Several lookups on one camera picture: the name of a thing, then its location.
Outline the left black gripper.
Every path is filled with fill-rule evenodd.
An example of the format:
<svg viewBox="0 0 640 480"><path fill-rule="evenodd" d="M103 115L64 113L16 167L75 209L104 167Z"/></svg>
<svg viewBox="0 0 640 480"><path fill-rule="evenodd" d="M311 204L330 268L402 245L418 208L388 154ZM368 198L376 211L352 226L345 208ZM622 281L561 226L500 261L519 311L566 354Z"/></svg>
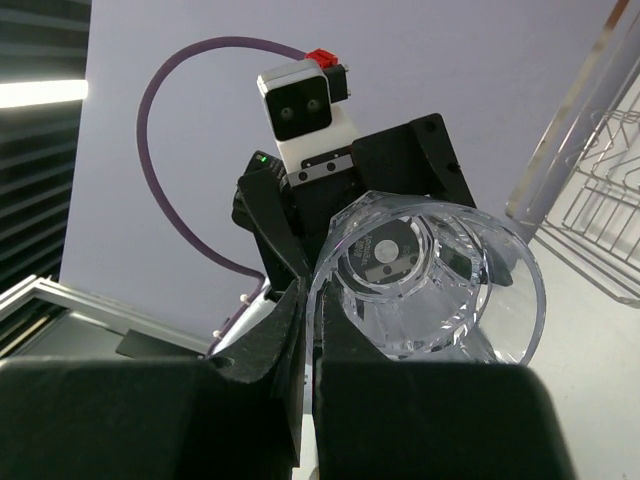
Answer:
<svg viewBox="0 0 640 480"><path fill-rule="evenodd" d="M438 113L308 159L293 176L281 159L260 150L251 155L231 218L253 233L273 299L291 281L299 295L306 294L309 266L318 259L331 218L368 191L476 206Z"/></svg>

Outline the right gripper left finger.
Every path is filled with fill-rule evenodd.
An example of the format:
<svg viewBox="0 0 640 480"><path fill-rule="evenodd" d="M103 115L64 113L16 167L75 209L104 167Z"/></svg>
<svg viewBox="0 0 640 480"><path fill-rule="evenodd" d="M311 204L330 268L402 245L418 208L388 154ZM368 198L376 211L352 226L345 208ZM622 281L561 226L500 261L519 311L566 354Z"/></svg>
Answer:
<svg viewBox="0 0 640 480"><path fill-rule="evenodd" d="M1 363L5 479L288 479L300 460L303 294L208 360L204 343L102 298L30 277L1 297L9 315L45 300L185 349L136 360Z"/></svg>

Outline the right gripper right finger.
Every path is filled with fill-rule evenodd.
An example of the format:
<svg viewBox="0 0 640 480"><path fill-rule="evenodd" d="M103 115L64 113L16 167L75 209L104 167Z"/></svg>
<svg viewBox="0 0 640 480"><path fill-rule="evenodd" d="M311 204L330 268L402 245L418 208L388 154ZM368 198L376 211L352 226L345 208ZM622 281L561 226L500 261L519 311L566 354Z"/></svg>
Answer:
<svg viewBox="0 0 640 480"><path fill-rule="evenodd" d="M399 362L322 305L314 422L322 479L573 479L549 394L504 364Z"/></svg>

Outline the clear plastic cup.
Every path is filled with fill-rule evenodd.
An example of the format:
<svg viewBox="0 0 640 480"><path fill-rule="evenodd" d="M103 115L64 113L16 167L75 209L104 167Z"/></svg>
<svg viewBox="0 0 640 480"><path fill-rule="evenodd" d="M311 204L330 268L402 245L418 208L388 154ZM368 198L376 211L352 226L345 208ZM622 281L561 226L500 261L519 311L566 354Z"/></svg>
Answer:
<svg viewBox="0 0 640 480"><path fill-rule="evenodd" d="M529 246L480 210L423 196L368 192L335 214L306 304L326 295L393 360L529 363L546 291Z"/></svg>

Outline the aluminium mounting rail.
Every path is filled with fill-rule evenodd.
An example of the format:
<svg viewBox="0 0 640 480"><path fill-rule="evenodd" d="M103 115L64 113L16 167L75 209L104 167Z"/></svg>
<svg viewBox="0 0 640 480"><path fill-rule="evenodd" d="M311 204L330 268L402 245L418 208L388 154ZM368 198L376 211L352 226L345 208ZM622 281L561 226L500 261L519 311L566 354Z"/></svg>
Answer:
<svg viewBox="0 0 640 480"><path fill-rule="evenodd" d="M1 294L1 357L198 357L210 341L131 307L31 275Z"/></svg>

